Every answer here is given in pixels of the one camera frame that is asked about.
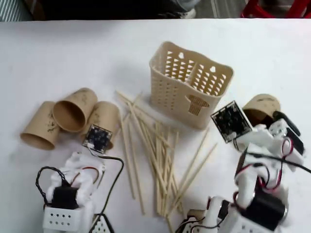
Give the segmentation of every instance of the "black circuit board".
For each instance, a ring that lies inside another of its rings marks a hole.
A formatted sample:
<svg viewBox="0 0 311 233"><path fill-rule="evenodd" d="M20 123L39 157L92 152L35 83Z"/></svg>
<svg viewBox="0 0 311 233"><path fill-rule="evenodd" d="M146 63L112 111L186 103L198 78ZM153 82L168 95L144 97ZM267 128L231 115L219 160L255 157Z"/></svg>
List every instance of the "black circuit board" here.
<svg viewBox="0 0 311 233"><path fill-rule="evenodd" d="M91 125L82 145L104 154L111 136L111 131L105 130L96 125Z"/></svg>
<svg viewBox="0 0 311 233"><path fill-rule="evenodd" d="M252 131L252 126L235 101L211 115L225 142Z"/></svg>

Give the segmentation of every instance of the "white table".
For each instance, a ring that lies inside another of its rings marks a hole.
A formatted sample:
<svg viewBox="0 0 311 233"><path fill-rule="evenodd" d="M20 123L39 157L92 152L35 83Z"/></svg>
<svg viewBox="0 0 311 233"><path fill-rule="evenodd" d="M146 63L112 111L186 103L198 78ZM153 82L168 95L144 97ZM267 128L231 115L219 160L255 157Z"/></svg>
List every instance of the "white table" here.
<svg viewBox="0 0 311 233"><path fill-rule="evenodd" d="M311 139L310 74L311 21L282 19L195 19L138 21L59 21L0 24L0 231L42 232L43 200L35 187L37 171L46 165L61 166L73 151L85 151L71 134L63 134L56 149L42 151L26 146L19 133L44 100L58 100L87 86L99 100L117 103L118 89L134 98L145 93L143 107L157 118L178 126L181 142L176 155L176 177L181 179L203 132L189 130L148 106L150 71L148 62L160 43L173 41L211 59L233 67L235 76L221 107L236 100L240 106L254 95L269 93L281 102L282 111L296 123L308 147ZM203 209L208 196L232 200L233 176L239 154L226 145L215 126L202 159L213 142L216 153L206 164L184 197L184 206ZM149 166L140 150L140 173L144 183L147 215L130 193L127 172L118 181L107 207L114 229L122 232L168 232L166 222L154 214L154 196ZM111 155L124 158L121 138ZM311 167L311 159L305 160ZM119 164L107 162L104 186L96 194L100 211ZM40 183L46 189L50 172ZM298 170L290 183L290 211L294 223L285 233L310 232L311 175ZM181 218L173 215L176 227Z"/></svg>

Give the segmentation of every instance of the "brown paper cup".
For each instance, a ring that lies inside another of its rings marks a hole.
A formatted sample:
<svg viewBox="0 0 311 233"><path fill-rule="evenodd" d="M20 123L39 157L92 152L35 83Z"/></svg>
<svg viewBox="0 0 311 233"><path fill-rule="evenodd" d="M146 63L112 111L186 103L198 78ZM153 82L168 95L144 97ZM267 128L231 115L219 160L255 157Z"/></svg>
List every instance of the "brown paper cup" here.
<svg viewBox="0 0 311 233"><path fill-rule="evenodd" d="M118 129L119 115L119 109L116 105L107 101L98 102L94 106L93 112L89 117L86 126L80 133L80 138L82 140L85 139L85 136L92 124L99 126L105 130L109 130L112 132L112 137L107 146L107 150L110 150L111 148L113 148L115 132Z"/></svg>
<svg viewBox="0 0 311 233"><path fill-rule="evenodd" d="M54 102L46 101L40 106L24 132L20 134L25 143L39 149L54 149L60 131L52 116L54 105Z"/></svg>
<svg viewBox="0 0 311 233"><path fill-rule="evenodd" d="M280 111L277 98L268 94L254 96L244 107L243 111L253 126L258 124L270 125L273 122L273 112Z"/></svg>
<svg viewBox="0 0 311 233"><path fill-rule="evenodd" d="M69 132L79 132L86 125L97 96L89 88L81 88L55 104L53 116L57 124Z"/></svg>

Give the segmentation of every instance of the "beige plastic basket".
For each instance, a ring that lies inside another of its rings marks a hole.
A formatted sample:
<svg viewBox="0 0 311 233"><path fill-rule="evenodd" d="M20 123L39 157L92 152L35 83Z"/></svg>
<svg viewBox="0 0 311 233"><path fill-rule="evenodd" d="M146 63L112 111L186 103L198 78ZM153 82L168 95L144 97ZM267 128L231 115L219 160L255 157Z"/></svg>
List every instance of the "beige plastic basket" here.
<svg viewBox="0 0 311 233"><path fill-rule="evenodd" d="M160 46L149 65L152 105L205 129L231 82L233 69L171 42Z"/></svg>

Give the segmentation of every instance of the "red chair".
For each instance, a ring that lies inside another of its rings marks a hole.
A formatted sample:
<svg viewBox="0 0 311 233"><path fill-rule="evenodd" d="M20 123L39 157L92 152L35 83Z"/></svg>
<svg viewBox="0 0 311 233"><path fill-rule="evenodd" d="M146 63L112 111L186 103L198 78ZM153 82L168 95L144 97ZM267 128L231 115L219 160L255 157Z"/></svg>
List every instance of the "red chair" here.
<svg viewBox="0 0 311 233"><path fill-rule="evenodd" d="M272 14L264 11L258 4L259 0L249 0L244 10L241 13L242 18L247 18L250 15L258 18L275 18ZM290 10L285 16L286 18L311 18L311 0L295 0Z"/></svg>

